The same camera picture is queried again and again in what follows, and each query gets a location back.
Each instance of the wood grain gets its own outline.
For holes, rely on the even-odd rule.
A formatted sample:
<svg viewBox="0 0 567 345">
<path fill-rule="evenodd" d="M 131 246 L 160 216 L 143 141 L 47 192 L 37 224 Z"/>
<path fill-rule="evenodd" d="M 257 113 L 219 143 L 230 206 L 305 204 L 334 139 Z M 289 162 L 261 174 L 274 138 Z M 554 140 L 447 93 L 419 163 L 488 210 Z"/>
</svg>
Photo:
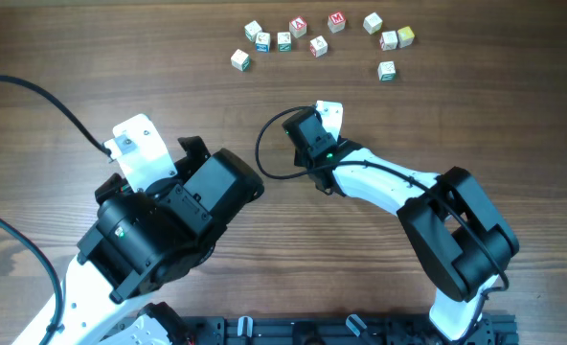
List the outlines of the wood grain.
<svg viewBox="0 0 567 345">
<path fill-rule="evenodd" d="M 343 11 L 345 31 L 327 15 Z M 411 25 L 393 52 L 362 29 Z M 270 33 L 301 14 L 293 52 L 258 54 L 242 33 Z M 310 37 L 329 52 L 315 59 Z M 240 48 L 252 66 L 230 65 Z M 393 60 L 398 77 L 380 83 Z M 146 113 L 174 159 L 176 138 L 200 135 L 255 167 L 253 146 L 272 115 L 315 100 L 342 102 L 342 134 L 420 171 L 470 170 L 519 237 L 511 289 L 487 303 L 515 313 L 523 343 L 567 343 L 567 2 L 384 1 L 162 5 L 0 10 L 0 74 L 57 95 L 102 140 Z M 275 126 L 264 165 L 292 172 Z M 0 84 L 0 216 L 33 239 L 63 274 L 95 220 L 92 193 L 118 168 L 36 95 Z M 426 312 L 434 298 L 396 218 L 328 197 L 308 179 L 265 181 L 266 193 L 230 224 L 207 263 L 157 293 L 182 315 Z M 0 230 L 0 344 L 51 295 L 29 252 Z"/>
</svg>

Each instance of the wooden surface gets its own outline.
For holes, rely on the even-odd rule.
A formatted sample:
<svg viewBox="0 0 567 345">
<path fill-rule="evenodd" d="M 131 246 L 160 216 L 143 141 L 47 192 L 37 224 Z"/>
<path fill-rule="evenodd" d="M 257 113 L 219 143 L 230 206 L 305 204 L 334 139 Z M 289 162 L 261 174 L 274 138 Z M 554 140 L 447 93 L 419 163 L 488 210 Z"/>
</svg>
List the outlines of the wooden surface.
<svg viewBox="0 0 567 345">
<path fill-rule="evenodd" d="M 327 15 L 343 11 L 345 31 Z M 393 52 L 362 29 L 411 25 Z M 242 27 L 273 37 L 301 14 L 308 35 L 291 53 L 258 54 Z M 323 35 L 318 59 L 310 37 Z M 240 48 L 252 65 L 230 64 Z M 379 83 L 393 60 L 397 79 Z M 389 1 L 167 5 L 0 10 L 0 74 L 57 95 L 100 140 L 146 113 L 174 159 L 176 138 L 200 135 L 255 167 L 253 147 L 274 114 L 316 100 L 342 102 L 342 134 L 420 171 L 470 170 L 517 234 L 511 289 L 488 311 L 515 313 L 523 343 L 567 343 L 567 3 Z M 289 173 L 279 124 L 264 165 Z M 0 216 L 33 239 L 59 274 L 94 222 L 92 194 L 107 164 L 50 104 L 0 84 Z M 289 316 L 427 312 L 434 286 L 397 219 L 366 202 L 325 196 L 308 178 L 265 180 L 214 256 L 156 294 L 182 315 Z M 0 344 L 11 342 L 51 295 L 37 260 L 0 230 Z"/>
</svg>

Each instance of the cable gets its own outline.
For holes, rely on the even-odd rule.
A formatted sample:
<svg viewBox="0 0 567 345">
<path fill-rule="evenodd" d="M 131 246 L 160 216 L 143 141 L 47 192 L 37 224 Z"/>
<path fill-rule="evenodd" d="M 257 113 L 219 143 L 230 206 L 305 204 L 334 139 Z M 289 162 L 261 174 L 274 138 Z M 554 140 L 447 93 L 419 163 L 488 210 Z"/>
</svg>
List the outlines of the cable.
<svg viewBox="0 0 567 345">
<path fill-rule="evenodd" d="M 475 233 L 470 228 L 468 223 L 466 223 L 466 221 L 462 217 L 460 217 L 458 215 L 458 213 L 456 213 L 456 211 L 454 211 L 454 209 L 447 202 L 445 202 L 445 200 L 443 200 L 440 196 L 433 193 L 428 187 L 426 187 L 422 183 L 418 182 L 412 176 L 408 176 L 408 175 L 406 175 L 402 172 L 397 172 L 394 169 L 391 169 L 391 168 L 388 168 L 388 167 L 385 167 L 385 166 L 382 166 L 382 165 L 379 165 L 379 164 L 376 164 L 376 163 L 373 163 L 373 162 L 369 162 L 369 161 L 366 161 L 366 160 L 365 161 L 343 161 L 343 162 L 337 162 L 337 163 L 332 163 L 332 164 L 326 164 L 324 166 L 307 169 L 303 172 L 295 172 L 295 173 L 291 173 L 291 174 L 287 174 L 287 175 L 274 175 L 274 174 L 267 172 L 262 167 L 262 164 L 261 164 L 261 161 L 260 161 L 260 155 L 259 155 L 261 139 L 262 139 L 264 132 L 266 131 L 267 128 L 269 128 L 271 126 L 271 124 L 273 124 L 273 122 L 275 122 L 277 119 L 281 118 L 282 116 L 289 114 L 293 111 L 308 110 L 308 109 L 313 111 L 316 115 L 319 115 L 319 113 L 317 112 L 317 110 L 313 106 L 296 106 L 296 107 L 287 109 L 287 110 L 275 115 L 273 118 L 271 118 L 271 120 L 269 120 L 262 127 L 260 133 L 258 134 L 258 139 L 256 139 L 256 148 L 255 148 L 255 152 L 254 152 L 255 157 L 256 157 L 256 165 L 258 166 L 258 169 L 266 177 L 269 177 L 269 178 L 272 178 L 272 179 L 277 179 L 277 180 L 287 180 L 287 179 L 292 179 L 292 178 L 297 178 L 297 177 L 309 175 L 309 174 L 312 174 L 312 173 L 317 173 L 317 172 L 320 172 L 320 171 L 323 171 L 323 170 L 334 170 L 338 167 L 343 167 L 343 166 L 357 165 L 357 166 L 364 166 L 365 168 L 370 167 L 370 168 L 379 169 L 379 170 L 382 170 L 386 173 L 390 173 L 394 176 L 397 176 L 400 179 L 404 180 L 405 182 L 408 182 L 409 184 L 420 188 L 428 196 L 437 200 L 437 202 L 443 207 L 443 209 L 445 209 L 445 211 L 447 211 L 452 216 L 452 218 L 454 218 L 456 221 L 458 221 L 458 223 L 460 223 L 460 225 L 463 227 L 463 229 L 467 232 L 467 234 L 475 242 L 477 247 L 482 251 L 482 253 L 490 261 L 491 266 L 496 270 L 497 274 L 499 275 L 499 277 L 503 281 L 502 286 L 486 288 L 480 294 L 480 298 L 479 298 L 479 301 L 477 303 L 477 308 L 475 309 L 475 312 L 473 313 L 473 318 L 471 318 L 470 324 L 466 328 L 463 335 L 456 341 L 457 344 L 464 344 L 466 339 L 472 334 L 471 330 L 475 327 L 477 319 L 479 318 L 479 315 L 482 313 L 482 309 L 484 308 L 484 304 L 488 299 L 488 295 L 492 292 L 495 292 L 495 291 L 506 291 L 510 287 L 510 280 L 507 277 L 507 274 L 505 274 L 505 271 L 496 262 L 496 260 L 492 256 L 492 254 L 490 254 L 490 252 L 488 251 L 488 249 L 486 248 L 484 243 L 477 237 L 477 235 L 475 235 Z"/>
<path fill-rule="evenodd" d="M 106 154 L 107 157 L 111 155 L 111 150 L 106 148 L 103 144 L 99 143 L 92 136 L 92 134 L 90 134 L 90 131 L 88 131 L 88 129 L 71 112 L 71 110 L 69 110 L 64 104 L 62 104 L 62 102 L 59 99 L 57 99 L 51 93 L 47 92 L 45 89 L 43 89 L 42 87 L 40 87 L 36 84 L 33 84 L 33 83 L 31 83 L 27 80 L 23 80 L 23 79 L 16 78 L 16 77 L 0 75 L 0 81 L 1 82 L 8 82 L 8 83 L 12 83 L 12 84 L 15 84 L 15 85 L 18 85 L 18 86 L 25 87 L 25 88 L 32 90 L 32 91 L 36 92 L 37 94 L 43 96 L 47 101 L 49 101 L 56 108 L 58 108 L 58 110 L 60 110 L 64 114 L 64 116 L 66 116 L 66 118 L 69 119 L 73 123 L 73 125 L 75 125 L 75 127 L 77 129 L 79 129 L 81 134 L 83 134 L 83 136 L 90 142 L 90 144 L 92 144 L 100 152 Z"/>
<path fill-rule="evenodd" d="M 52 266 L 52 263 L 50 263 L 50 261 L 47 260 L 45 254 L 43 254 L 43 252 L 36 246 L 36 244 L 34 244 L 27 237 L 22 235 L 22 233 L 20 233 L 17 229 L 9 225 L 1 218 L 0 218 L 0 227 L 3 228 L 3 230 L 7 231 L 11 236 L 15 237 L 16 240 L 20 241 L 22 244 L 24 244 L 24 246 L 26 246 L 30 251 L 33 252 L 33 254 L 41 262 L 41 264 L 47 271 L 47 274 L 49 275 L 50 280 L 52 281 L 52 286 L 54 286 L 54 295 L 56 297 L 56 308 L 54 310 L 54 316 L 52 317 L 52 322 L 45 330 L 45 336 L 43 336 L 43 339 L 40 342 L 40 345 L 46 345 L 50 342 L 50 340 L 54 336 L 54 333 L 57 331 L 57 325 L 59 325 L 60 321 L 62 320 L 62 314 L 64 308 L 64 296 L 62 295 L 60 280 L 57 277 L 56 270 Z"/>
</svg>

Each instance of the black cable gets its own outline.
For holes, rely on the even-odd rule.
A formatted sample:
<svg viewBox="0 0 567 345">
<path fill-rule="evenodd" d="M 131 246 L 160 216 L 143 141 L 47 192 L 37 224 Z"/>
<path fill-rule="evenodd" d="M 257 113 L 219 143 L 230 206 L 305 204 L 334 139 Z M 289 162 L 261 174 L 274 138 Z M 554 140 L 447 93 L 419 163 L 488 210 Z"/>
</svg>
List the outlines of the black cable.
<svg viewBox="0 0 567 345">
<path fill-rule="evenodd" d="M 484 304 L 488 299 L 488 295 L 490 293 L 494 292 L 494 291 L 505 291 L 510 287 L 510 280 L 507 277 L 507 274 L 505 274 L 505 271 L 496 262 L 496 260 L 492 256 L 492 254 L 488 251 L 488 249 L 484 245 L 484 243 L 477 237 L 477 235 L 475 235 L 475 233 L 470 228 L 468 223 L 466 223 L 466 221 L 462 217 L 460 217 L 458 215 L 458 213 L 456 213 L 456 211 L 454 211 L 454 209 L 447 202 L 445 202 L 445 200 L 443 200 L 440 196 L 434 194 L 428 187 L 426 187 L 422 183 L 418 182 L 412 176 L 408 176 L 404 173 L 397 172 L 394 169 L 391 169 L 391 168 L 388 168 L 388 167 L 385 167 L 385 166 L 382 166 L 382 165 L 379 165 L 379 164 L 376 164 L 376 163 L 373 163 L 373 162 L 369 162 L 369 161 L 366 161 L 366 160 L 365 161 L 342 161 L 342 162 L 337 162 L 337 163 L 332 163 L 332 164 L 326 164 L 326 165 L 321 166 L 321 167 L 310 168 L 310 169 L 307 169 L 303 172 L 295 172 L 295 173 L 291 173 L 291 174 L 288 174 L 288 175 L 274 175 L 274 174 L 267 172 L 262 167 L 262 164 L 261 164 L 261 161 L 260 161 L 260 155 L 259 155 L 261 139 L 262 139 L 264 132 L 266 131 L 267 128 L 269 128 L 271 126 L 271 124 L 273 124 L 273 122 L 275 122 L 277 119 L 281 118 L 282 116 L 289 114 L 293 111 L 307 110 L 307 109 L 312 110 L 316 115 L 318 114 L 315 107 L 313 107 L 313 106 L 296 106 L 296 107 L 287 109 L 287 110 L 275 115 L 273 118 L 271 118 L 271 120 L 269 120 L 262 127 L 260 133 L 258 134 L 258 139 L 256 139 L 256 148 L 255 148 L 255 152 L 254 152 L 255 157 L 256 157 L 256 165 L 258 166 L 258 169 L 266 177 L 269 177 L 269 178 L 272 178 L 272 179 L 277 179 L 277 180 L 287 180 L 287 179 L 292 179 L 292 178 L 297 178 L 297 177 L 309 175 L 311 173 L 317 173 L 317 172 L 320 172 L 320 171 L 323 171 L 323 170 L 333 170 L 333 169 L 336 169 L 338 167 L 343 167 L 343 166 L 356 165 L 356 166 L 364 166 L 365 168 L 370 167 L 370 168 L 382 170 L 386 173 L 390 173 L 390 174 L 392 174 L 396 177 L 399 177 L 400 179 L 404 180 L 405 182 L 420 188 L 428 196 L 437 200 L 437 202 L 443 207 L 443 209 L 445 209 L 445 211 L 447 211 L 452 216 L 452 218 L 454 218 L 456 221 L 458 221 L 458 223 L 460 223 L 460 225 L 463 227 L 463 229 L 467 232 L 467 234 L 475 242 L 477 247 L 482 251 L 482 253 L 490 261 L 490 264 L 496 270 L 499 277 L 503 281 L 503 285 L 501 287 L 489 287 L 489 288 L 486 288 L 480 294 L 480 298 L 479 298 L 479 301 L 478 301 L 478 304 L 477 304 L 477 308 L 475 309 L 475 312 L 473 313 L 473 318 L 471 318 L 470 324 L 466 328 L 463 335 L 456 341 L 457 344 L 464 344 L 466 339 L 472 334 L 471 330 L 475 327 L 477 319 L 479 318 L 479 315 L 482 313 L 482 309 L 484 308 Z"/>
<path fill-rule="evenodd" d="M 79 129 L 81 134 L 83 134 L 83 136 L 95 148 L 97 148 L 97 150 L 106 154 L 107 157 L 111 155 L 111 150 L 106 148 L 103 144 L 99 143 L 92 136 L 92 134 L 90 134 L 90 131 L 88 131 L 88 129 L 85 126 L 83 126 L 83 124 L 79 121 L 79 119 L 71 112 L 71 110 L 69 110 L 64 104 L 62 104 L 62 102 L 59 99 L 54 97 L 54 95 L 52 95 L 51 93 L 47 92 L 45 89 L 43 89 L 42 87 L 40 87 L 36 84 L 33 84 L 33 83 L 31 83 L 27 80 L 23 80 L 23 79 L 16 78 L 16 77 L 0 75 L 0 81 L 12 83 L 12 84 L 19 85 L 19 86 L 22 86 L 22 87 L 26 87 L 27 89 L 32 90 L 32 91 L 36 92 L 37 94 L 43 96 L 47 101 L 49 101 L 56 108 L 58 108 L 58 110 L 60 110 L 64 114 L 64 116 L 66 116 L 66 118 L 69 119 L 73 123 L 73 125 L 75 125 L 75 127 L 77 129 Z"/>
<path fill-rule="evenodd" d="M 43 252 L 36 246 L 36 244 L 34 244 L 26 236 L 22 235 L 21 232 L 19 232 L 17 229 L 12 227 L 10 224 L 5 222 L 1 218 L 0 218 L 0 227 L 3 228 L 3 230 L 7 231 L 11 236 L 15 237 L 16 240 L 24 244 L 24 246 L 26 246 L 31 252 L 33 252 L 33 254 L 41 262 L 41 264 L 47 271 L 47 274 L 49 275 L 50 280 L 52 281 L 52 286 L 54 287 L 54 295 L 56 297 L 56 308 L 54 310 L 54 316 L 52 317 L 51 324 L 45 330 L 45 336 L 43 336 L 43 339 L 40 342 L 40 345 L 46 345 L 50 342 L 50 340 L 54 336 L 54 333 L 57 330 L 57 325 L 59 325 L 60 321 L 62 320 L 62 314 L 64 312 L 63 310 L 64 296 L 62 294 L 60 280 L 57 277 L 56 270 L 52 266 L 52 263 L 50 263 L 50 261 L 47 260 L 45 254 L 43 254 Z"/>
</svg>

